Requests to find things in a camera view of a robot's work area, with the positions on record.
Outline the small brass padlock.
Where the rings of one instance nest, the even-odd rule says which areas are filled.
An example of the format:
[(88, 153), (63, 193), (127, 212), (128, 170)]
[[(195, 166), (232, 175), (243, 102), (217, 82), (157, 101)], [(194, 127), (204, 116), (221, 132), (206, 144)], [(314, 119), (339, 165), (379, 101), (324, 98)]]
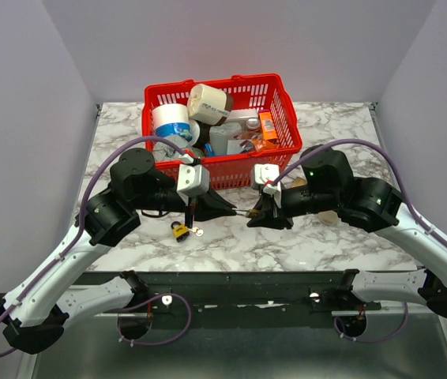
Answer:
[(244, 216), (248, 219), (253, 219), (254, 217), (258, 216), (261, 211), (257, 209), (235, 209), (235, 212), (238, 216)]

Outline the small silver keys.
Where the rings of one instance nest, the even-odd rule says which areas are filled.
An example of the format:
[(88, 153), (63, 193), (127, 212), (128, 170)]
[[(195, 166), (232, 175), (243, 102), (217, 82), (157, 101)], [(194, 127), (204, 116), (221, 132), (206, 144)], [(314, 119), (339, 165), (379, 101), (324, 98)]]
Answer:
[(204, 231), (198, 227), (192, 227), (190, 228), (190, 231), (194, 233), (196, 236), (202, 236), (204, 234)]

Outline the yellow padlock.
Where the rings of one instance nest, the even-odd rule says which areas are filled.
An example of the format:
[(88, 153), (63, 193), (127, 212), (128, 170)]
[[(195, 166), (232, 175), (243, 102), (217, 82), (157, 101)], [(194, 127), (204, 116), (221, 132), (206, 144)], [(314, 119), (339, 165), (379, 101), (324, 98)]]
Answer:
[(171, 223), (171, 231), (176, 242), (183, 242), (190, 236), (190, 229), (178, 221)]

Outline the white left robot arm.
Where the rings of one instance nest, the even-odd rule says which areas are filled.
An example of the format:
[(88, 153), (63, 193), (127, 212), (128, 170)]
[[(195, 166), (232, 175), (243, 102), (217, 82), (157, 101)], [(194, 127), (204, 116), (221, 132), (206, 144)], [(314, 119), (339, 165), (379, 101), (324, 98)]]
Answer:
[[(35, 355), (52, 346), (66, 329), (110, 310), (136, 312), (148, 286), (132, 272), (77, 293), (69, 288), (85, 269), (117, 246), (140, 224), (140, 210), (183, 212), (186, 221), (235, 215), (236, 207), (209, 185), (208, 171), (190, 164), (177, 183), (155, 168), (151, 152), (115, 152), (103, 165), (111, 180), (92, 196), (86, 189), (81, 210), (64, 239), (20, 285), (0, 294), (0, 324), (13, 351)], [(188, 193), (178, 193), (178, 185)]]

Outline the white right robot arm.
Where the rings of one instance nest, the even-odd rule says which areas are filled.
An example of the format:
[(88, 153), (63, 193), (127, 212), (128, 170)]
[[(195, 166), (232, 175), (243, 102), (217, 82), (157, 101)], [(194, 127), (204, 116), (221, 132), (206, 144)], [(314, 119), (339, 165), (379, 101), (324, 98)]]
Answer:
[(404, 190), (354, 176), (346, 155), (330, 144), (307, 149), (299, 163), (307, 184), (293, 189), (283, 189), (278, 166), (254, 166), (251, 186), (261, 196), (248, 227), (290, 229), (297, 216), (334, 211), (343, 223), (375, 233), (420, 263), (412, 271), (353, 272), (333, 292), (339, 307), (410, 302), (447, 318), (447, 234), (416, 211)]

